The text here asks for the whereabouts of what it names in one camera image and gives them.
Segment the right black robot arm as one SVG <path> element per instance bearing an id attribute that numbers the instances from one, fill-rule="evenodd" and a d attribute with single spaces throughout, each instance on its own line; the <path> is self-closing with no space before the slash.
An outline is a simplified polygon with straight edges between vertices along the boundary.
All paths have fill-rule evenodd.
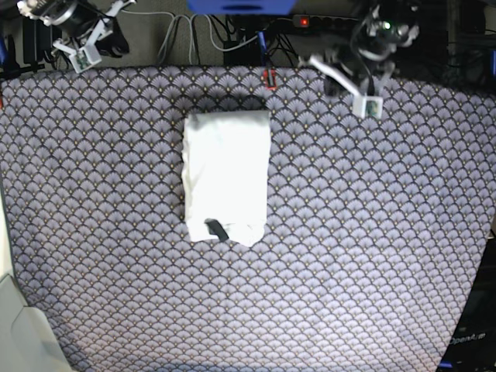
<path id="1" fill-rule="evenodd" d="M 78 74 L 102 62 L 103 57 L 121 58 L 129 44 L 117 15 L 134 1 L 114 1 L 103 12 L 89 1 L 18 1 L 19 13 L 45 26 L 60 29 L 66 37 L 53 41 Z"/>

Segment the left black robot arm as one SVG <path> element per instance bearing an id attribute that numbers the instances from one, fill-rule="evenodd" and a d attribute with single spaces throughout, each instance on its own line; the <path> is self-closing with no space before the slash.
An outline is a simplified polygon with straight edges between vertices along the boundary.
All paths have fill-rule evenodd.
<path id="1" fill-rule="evenodd" d="M 348 37 L 330 35 L 322 53 L 300 56 L 300 67 L 325 75 L 328 96 L 353 96 L 352 113 L 382 116 L 381 90 L 396 68 L 391 55 L 410 47 L 420 34 L 420 1 L 370 1 Z"/>

